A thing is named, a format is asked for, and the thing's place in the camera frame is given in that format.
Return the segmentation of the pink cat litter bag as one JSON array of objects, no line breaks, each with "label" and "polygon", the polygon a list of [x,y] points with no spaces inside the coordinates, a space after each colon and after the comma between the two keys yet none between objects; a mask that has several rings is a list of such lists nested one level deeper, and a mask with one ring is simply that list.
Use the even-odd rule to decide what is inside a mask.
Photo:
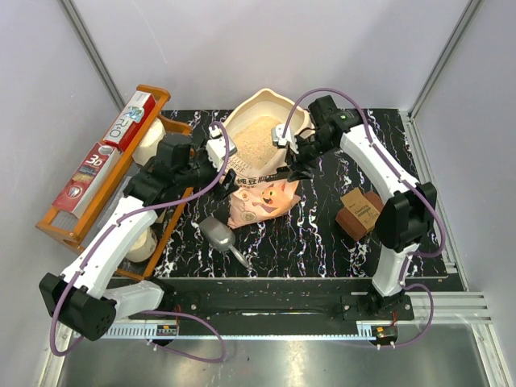
[{"label": "pink cat litter bag", "polygon": [[230,194],[227,225],[236,229],[287,214],[301,198],[298,183],[289,182],[277,169],[285,166],[285,151],[278,151],[265,166],[257,169],[235,155],[228,167],[236,172],[239,187]]}]

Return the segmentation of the grey metal scoop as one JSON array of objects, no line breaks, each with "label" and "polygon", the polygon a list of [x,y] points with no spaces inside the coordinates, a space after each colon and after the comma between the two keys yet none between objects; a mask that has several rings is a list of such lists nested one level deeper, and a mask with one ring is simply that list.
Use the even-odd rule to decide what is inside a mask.
[{"label": "grey metal scoop", "polygon": [[227,225],[210,216],[202,220],[198,226],[213,249],[218,252],[231,252],[246,269],[252,269],[248,258],[236,248],[235,234]]}]

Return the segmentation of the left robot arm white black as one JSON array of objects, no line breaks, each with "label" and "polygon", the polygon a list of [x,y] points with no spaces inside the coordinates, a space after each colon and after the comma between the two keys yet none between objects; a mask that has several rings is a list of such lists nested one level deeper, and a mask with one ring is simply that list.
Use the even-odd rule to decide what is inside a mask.
[{"label": "left robot arm white black", "polygon": [[118,318],[146,311],[160,319],[170,316],[175,301],[158,280],[144,279],[117,289],[108,284],[160,214],[188,202],[179,197],[182,189],[198,189],[196,198],[210,191],[225,196],[234,189],[235,174],[226,170],[233,148],[224,130],[211,135],[198,150],[187,135],[167,134],[156,154],[130,179],[114,212],[83,253],[60,275],[48,273],[40,281],[51,328],[61,323],[94,341]]}]

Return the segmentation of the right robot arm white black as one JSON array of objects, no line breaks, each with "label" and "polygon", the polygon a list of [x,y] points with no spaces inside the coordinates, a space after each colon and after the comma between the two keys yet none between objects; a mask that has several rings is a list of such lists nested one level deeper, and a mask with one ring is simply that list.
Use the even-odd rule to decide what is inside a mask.
[{"label": "right robot arm white black", "polygon": [[420,183],[390,155],[358,106],[339,108],[332,90],[325,93],[308,106],[314,125],[311,135],[296,135],[283,123],[272,130],[273,142],[287,150],[289,181],[311,179],[314,162],[339,148],[372,182],[384,203],[374,226],[381,255],[371,288],[359,297],[357,308],[384,319],[402,302],[408,263],[434,223],[437,191],[430,182]]}]

